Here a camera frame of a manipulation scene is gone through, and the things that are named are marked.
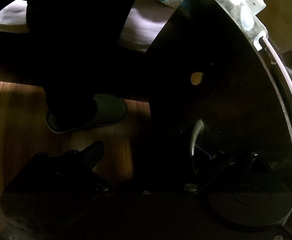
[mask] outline screw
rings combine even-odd
[[[275,235],[273,240],[284,240],[284,237],[282,235]]]
[[[97,184],[97,185],[95,186],[95,189],[96,189],[97,191],[109,191],[109,187],[108,187],[108,186],[105,186],[105,185],[103,185],[103,184],[101,184],[101,183]]]
[[[184,185],[184,190],[188,191],[188,192],[194,192],[198,190],[198,186],[196,184],[193,183],[187,183]]]

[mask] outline black pants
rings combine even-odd
[[[134,1],[27,0],[47,106],[58,119],[89,120],[97,111],[94,94],[119,85],[119,58],[131,59],[123,59],[117,41]]]

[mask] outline slipper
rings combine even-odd
[[[97,114],[90,121],[79,126],[71,126],[59,122],[51,112],[48,112],[46,117],[48,128],[54,133],[68,133],[86,127],[114,125],[126,116],[127,105],[123,99],[111,94],[96,94],[94,100],[97,103]]]

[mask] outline gray slipper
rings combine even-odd
[[[46,123],[54,133],[67,133],[85,127],[102,127],[114,125],[126,116],[127,105],[123,99],[110,94],[96,94],[94,100],[97,103],[97,114],[90,121],[75,127],[67,127],[56,120],[56,117],[48,112]]]

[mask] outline wooden floor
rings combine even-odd
[[[105,156],[94,171],[115,187],[131,180],[133,155],[150,130],[150,109],[145,102],[126,103],[127,116],[114,126],[57,135],[45,122],[48,109],[42,87],[0,82],[0,193],[34,153],[60,155],[97,140],[104,143]]]

